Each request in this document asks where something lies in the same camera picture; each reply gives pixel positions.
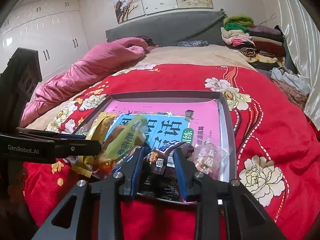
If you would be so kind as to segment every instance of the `green cloth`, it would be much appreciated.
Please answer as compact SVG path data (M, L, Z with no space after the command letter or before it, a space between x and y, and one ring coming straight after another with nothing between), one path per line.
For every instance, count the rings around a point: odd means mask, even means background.
M223 20L223 24L227 23L237 23L241 26L252 27L254 28L253 20L250 16L247 15L235 15Z
M248 33L247 27L241 26L236 23L227 23L226 25L223 26L225 30L228 32L230 30L242 30L244 33Z

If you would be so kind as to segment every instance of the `pink cloth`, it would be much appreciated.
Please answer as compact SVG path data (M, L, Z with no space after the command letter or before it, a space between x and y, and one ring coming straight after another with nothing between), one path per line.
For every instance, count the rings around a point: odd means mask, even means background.
M236 39L236 40L232 41L232 46L233 47L236 47L236 46L238 46L240 44L244 44L244 41L243 40L239 40L239 39Z
M237 36L234 36L234 37L231 37L229 39L226 39L222 34L221 34L221 37L223 39L223 41L226 43L226 44L229 44L231 45L232 44L232 41L234 39L245 39L245 41L251 41L252 37L251 36L246 36L246 35L242 35L242 34L239 34Z
M139 38L124 38L94 46L71 68L43 83L35 100L24 109L20 127L26 127L42 114L58 106L73 95L124 68L124 64L145 55L147 43Z

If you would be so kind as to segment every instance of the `stacked sweaters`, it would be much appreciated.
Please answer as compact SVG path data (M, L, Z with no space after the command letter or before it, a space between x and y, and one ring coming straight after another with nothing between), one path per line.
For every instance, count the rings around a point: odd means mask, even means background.
M246 15L225 18L223 24L221 27L223 41L229 48L238 50L246 56L247 62L282 65L285 49L284 38L279 30L263 25L255 26L252 18Z

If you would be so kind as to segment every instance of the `white peony print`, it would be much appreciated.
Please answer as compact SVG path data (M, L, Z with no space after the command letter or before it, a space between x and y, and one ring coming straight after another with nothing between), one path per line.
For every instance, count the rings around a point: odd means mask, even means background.
M80 106L79 110L84 111L91 108L96 108L98 105L100 105L103 100L106 99L106 94L103 95L92 95L89 98L86 98L83 100L82 105Z
M239 88L234 88L225 79L207 78L204 87L210 88L212 91L222 92L225 96L229 110L237 108L238 110L247 110L251 102L250 95L239 93Z
M74 119L70 119L68 122L64 124L65 129L61 133L72 134L75 130L76 122Z
M45 129L46 131L50 131L50 132L56 132L59 133L59 129L52 126L52 122L48 124L47 128Z
M212 91L223 91L226 89L230 89L233 88L231 87L231 84L225 80L225 79L217 79L217 78L207 78L204 82L206 82L206 84L204 84L204 87L206 88L210 88Z
M128 72L132 71L132 70L145 70L145 69L153 69L156 66L156 64L151 64L151 65L143 65L143 66L135 66L135 67L129 67L127 69L123 69L118 71L117 73L114 73L111 76L118 76L120 74L127 74Z
M75 105L76 101L71 101L65 105L52 120L51 123L45 129L46 131L58 132L58 129L61 128L61 124L74 112L78 109L78 106Z
M229 110L237 108L238 110L247 110L252 99L250 95L239 93L239 88L233 88L222 91L223 95L227 100Z
M267 162L265 157L255 155L247 159L244 166L239 173L240 182L264 207L284 191L283 173L279 167L274 167L274 161Z

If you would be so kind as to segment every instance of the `white wall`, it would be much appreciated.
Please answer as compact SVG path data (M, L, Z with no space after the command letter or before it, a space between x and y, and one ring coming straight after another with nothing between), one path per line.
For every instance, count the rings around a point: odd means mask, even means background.
M265 12L266 12L266 18L269 19L272 15L275 14L275 16L273 16L273 20L264 23L263 25L266 25L270 28L274 28L276 25L280 24L280 15L278 12L278 1L277 0L263 0L264 3L264 7L265 7Z
M273 14L266 13L266 2L267 0L212 0L213 10L218 11L223 8L229 16L247 14L253 18L255 24L260 24ZM119 26L112 0L79 0L79 6L89 48L97 43L107 41L105 31Z

